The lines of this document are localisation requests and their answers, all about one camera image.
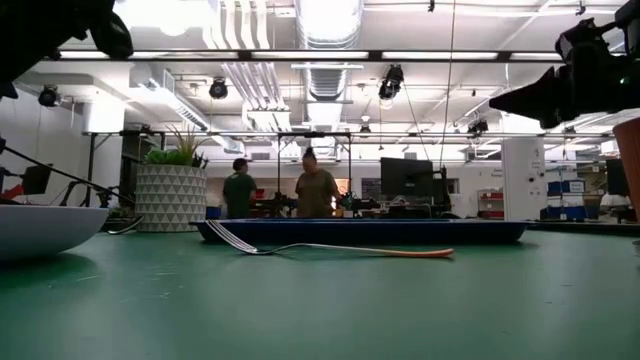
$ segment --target potted plant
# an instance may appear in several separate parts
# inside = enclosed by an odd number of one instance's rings
[[[151,149],[138,167],[136,214],[144,216],[137,227],[140,232],[196,231],[189,222],[205,219],[207,160],[197,150],[208,139],[197,141],[192,129],[186,134],[175,126],[169,130],[178,146]]]

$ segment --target camera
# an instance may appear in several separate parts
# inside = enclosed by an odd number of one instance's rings
[[[602,37],[615,28],[624,33],[622,55],[612,54]],[[543,129],[582,114],[638,108],[639,47],[640,0],[630,0],[609,24],[597,26],[593,19],[586,19],[563,32],[555,51],[565,65],[551,67],[535,83],[491,99],[489,106],[536,119]]]

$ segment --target dark hair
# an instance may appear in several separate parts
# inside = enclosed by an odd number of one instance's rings
[[[247,166],[247,159],[239,158],[233,161],[233,170],[240,171],[243,166]]]
[[[316,159],[316,154],[313,153],[313,147],[309,146],[307,150],[304,151],[304,155],[302,155],[303,159],[313,159],[314,161],[318,161]]]

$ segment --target white bowl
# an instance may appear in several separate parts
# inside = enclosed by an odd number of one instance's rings
[[[95,235],[109,209],[0,205],[0,262],[48,256]]]

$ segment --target black monitor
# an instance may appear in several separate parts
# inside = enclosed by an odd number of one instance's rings
[[[382,195],[433,196],[433,163],[428,160],[381,158]]]
[[[607,160],[607,192],[610,195],[629,196],[629,184],[622,160]]]
[[[41,195],[47,192],[51,170],[47,167],[36,165],[28,167],[22,175],[23,195]]]

